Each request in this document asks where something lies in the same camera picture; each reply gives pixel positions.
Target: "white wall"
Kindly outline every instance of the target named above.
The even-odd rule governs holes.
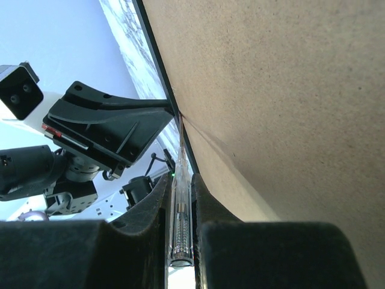
[[[78,80],[112,95],[138,98],[99,1],[0,0],[0,64],[25,60],[40,77],[42,90],[64,93]],[[0,122],[0,149],[42,144],[55,148],[42,135]],[[99,196],[105,197],[144,174],[152,152],[162,157],[155,142],[119,180],[106,182],[98,176]],[[162,167],[156,162],[152,171]],[[3,214],[17,206],[18,201],[14,205],[0,203],[0,219],[6,219]]]

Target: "clear plastic tube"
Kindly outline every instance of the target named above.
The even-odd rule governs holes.
[[[170,248],[171,267],[194,265],[193,220],[191,212],[191,177],[184,147],[178,151],[175,176],[171,189]]]

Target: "cardboard surface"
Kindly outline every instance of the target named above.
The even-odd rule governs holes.
[[[145,0],[202,176],[243,220],[332,222],[385,284],[385,2]]]

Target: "black cylinder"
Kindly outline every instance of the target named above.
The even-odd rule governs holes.
[[[12,191],[44,181],[54,165],[49,146],[0,151],[0,200]]]

